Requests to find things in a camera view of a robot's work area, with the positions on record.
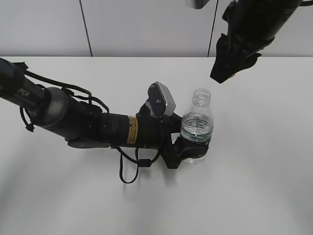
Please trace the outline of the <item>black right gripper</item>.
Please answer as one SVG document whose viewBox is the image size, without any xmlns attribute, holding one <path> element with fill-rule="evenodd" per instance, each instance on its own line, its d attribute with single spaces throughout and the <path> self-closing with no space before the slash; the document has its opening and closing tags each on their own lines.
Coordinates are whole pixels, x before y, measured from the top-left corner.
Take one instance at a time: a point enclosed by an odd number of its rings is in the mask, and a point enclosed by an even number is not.
<svg viewBox="0 0 313 235">
<path fill-rule="evenodd" d="M 237 72 L 253 67 L 260 51 L 269 46 L 275 39 L 252 39 L 235 31 L 231 24 L 227 26 L 227 34 L 221 34 L 216 43 L 216 58 L 210 77 L 222 84 Z"/>
</svg>

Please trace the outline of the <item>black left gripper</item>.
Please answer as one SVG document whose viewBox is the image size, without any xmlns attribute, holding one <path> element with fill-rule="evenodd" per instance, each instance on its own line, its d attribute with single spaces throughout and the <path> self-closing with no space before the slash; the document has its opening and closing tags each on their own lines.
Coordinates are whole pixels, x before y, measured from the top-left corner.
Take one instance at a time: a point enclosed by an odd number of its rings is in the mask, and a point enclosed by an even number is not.
<svg viewBox="0 0 313 235">
<path fill-rule="evenodd" d="M 180 163 L 190 165 L 201 163 L 209 150 L 209 141 L 194 142 L 178 137 L 172 144 L 172 133 L 179 133 L 182 117 L 173 113 L 170 117 L 152 117 L 144 104 L 136 114 L 138 121 L 137 148 L 156 149 L 157 154 L 152 160 L 140 159 L 140 167 L 150 167 L 162 157 L 168 169 L 177 169 Z"/>
</svg>

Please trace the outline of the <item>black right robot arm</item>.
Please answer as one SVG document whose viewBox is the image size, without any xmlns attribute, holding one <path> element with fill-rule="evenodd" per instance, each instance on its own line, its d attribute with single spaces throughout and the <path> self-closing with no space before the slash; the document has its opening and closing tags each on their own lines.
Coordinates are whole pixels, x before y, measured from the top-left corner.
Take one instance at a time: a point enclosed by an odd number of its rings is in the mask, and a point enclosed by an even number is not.
<svg viewBox="0 0 313 235">
<path fill-rule="evenodd" d="M 301 5 L 300 0 L 233 0 L 223 13 L 227 33 L 216 43 L 210 77 L 223 83 L 239 71 L 254 66 L 260 51 Z"/>
</svg>

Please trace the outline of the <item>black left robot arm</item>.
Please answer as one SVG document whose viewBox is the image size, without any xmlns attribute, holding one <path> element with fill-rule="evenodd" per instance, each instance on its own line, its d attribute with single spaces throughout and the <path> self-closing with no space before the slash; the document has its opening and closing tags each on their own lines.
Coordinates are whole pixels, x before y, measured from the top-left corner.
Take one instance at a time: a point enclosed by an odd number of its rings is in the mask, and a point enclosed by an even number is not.
<svg viewBox="0 0 313 235">
<path fill-rule="evenodd" d="M 124 147 L 157 150 L 169 169 L 183 160 L 203 157 L 207 141 L 195 142 L 179 133 L 181 117 L 168 88 L 160 82 L 148 89 L 148 99 L 134 116 L 113 114 L 98 98 L 80 87 L 54 81 L 28 70 L 25 63 L 0 61 L 0 96 L 19 106 L 28 131 L 39 126 L 63 137 L 73 148 Z"/>
</svg>

